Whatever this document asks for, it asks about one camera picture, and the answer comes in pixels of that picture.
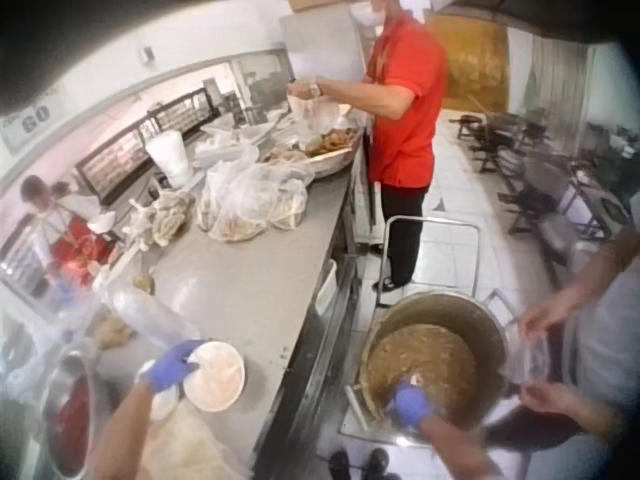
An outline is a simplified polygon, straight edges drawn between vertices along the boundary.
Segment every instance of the white bowl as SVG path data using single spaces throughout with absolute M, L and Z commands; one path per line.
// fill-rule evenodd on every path
M 208 342 L 198 347 L 188 361 L 199 363 L 200 368 L 184 380 L 184 393 L 200 410 L 221 412 L 240 397 L 245 368 L 242 356 L 233 346 Z
M 116 212 L 101 213 L 100 215 L 92 217 L 87 222 L 87 226 L 93 233 L 101 235 L 111 230 L 115 221 Z
M 156 363 L 155 360 L 149 360 L 142 365 L 142 368 L 138 370 L 138 374 L 136 375 L 136 382 L 140 380 L 142 374 L 149 370 L 154 363 Z M 178 391 L 177 385 L 174 385 L 164 392 L 156 393 L 151 402 L 151 421 L 158 422 L 166 418 L 173 412 L 173 409 L 176 408 L 179 400 L 180 392 Z

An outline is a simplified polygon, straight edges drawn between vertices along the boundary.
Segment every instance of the blue latex glove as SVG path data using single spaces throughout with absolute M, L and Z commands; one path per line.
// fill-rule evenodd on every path
M 416 430 L 420 423 L 436 412 L 421 388 L 402 382 L 396 387 L 393 395 L 393 413 L 407 427 Z
M 168 390 L 196 371 L 200 365 L 187 363 L 187 359 L 203 343 L 204 340 L 189 340 L 176 345 L 158 358 L 147 372 L 147 380 L 153 391 L 160 393 Z

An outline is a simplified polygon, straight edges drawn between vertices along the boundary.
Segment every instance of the face mask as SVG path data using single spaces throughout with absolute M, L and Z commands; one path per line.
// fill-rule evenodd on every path
M 384 25 L 385 11 L 374 12 L 373 8 L 371 8 L 371 2 L 354 3 L 350 8 L 351 15 L 365 27 Z

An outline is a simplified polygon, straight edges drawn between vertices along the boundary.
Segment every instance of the worker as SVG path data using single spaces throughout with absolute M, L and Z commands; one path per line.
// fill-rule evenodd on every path
M 63 290 L 65 283 L 90 284 L 89 262 L 104 265 L 116 244 L 87 226 L 101 211 L 98 198 L 70 192 L 66 183 L 50 188 L 37 175 L 25 178 L 20 196 L 37 212 L 31 241 L 49 282 Z
M 91 478 L 136 478 L 147 437 L 153 397 L 181 384 L 200 367 L 197 363 L 188 363 L 187 359 L 203 343 L 202 340 L 190 340 L 170 349 L 134 385 L 106 427 L 94 456 Z
M 480 441 L 451 425 L 440 417 L 434 405 L 429 401 L 424 390 L 400 383 L 393 395 L 392 412 L 396 420 L 404 428 L 419 432 L 436 450 L 449 473 L 456 480 L 490 480 L 501 479 L 502 474 L 495 463 L 481 447 Z M 338 452 L 330 462 L 333 480 L 349 480 L 348 459 L 344 466 L 346 454 Z M 376 449 L 371 455 L 364 471 L 365 480 L 394 480 L 397 475 L 385 474 L 389 457 L 383 450 Z
M 535 451 L 580 432 L 610 443 L 622 433 L 640 393 L 640 192 L 631 210 L 634 224 L 605 244 L 572 284 L 522 317 L 527 341 L 548 337 L 550 382 L 524 387 L 524 405 L 487 428 L 488 445 Z
M 371 0 L 368 11 L 356 11 L 361 23 L 384 25 L 364 80 L 298 80 L 290 86 L 289 94 L 302 99 L 326 95 L 373 115 L 369 179 L 380 183 L 384 219 L 420 217 L 433 180 L 432 141 L 445 94 L 445 52 L 426 27 L 403 10 L 399 0 Z M 421 222 L 392 224 L 391 276 L 380 279 L 383 292 L 411 281 L 421 231 Z M 382 245 L 372 245 L 371 251 L 382 254 Z

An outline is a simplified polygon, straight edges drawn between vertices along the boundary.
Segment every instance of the red polo shirt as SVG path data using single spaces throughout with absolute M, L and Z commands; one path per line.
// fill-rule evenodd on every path
M 431 142 L 446 89 L 444 49 L 424 25 L 401 15 L 376 41 L 367 75 L 416 96 L 400 120 L 376 117 L 370 180 L 395 187 L 430 185 L 435 163 Z

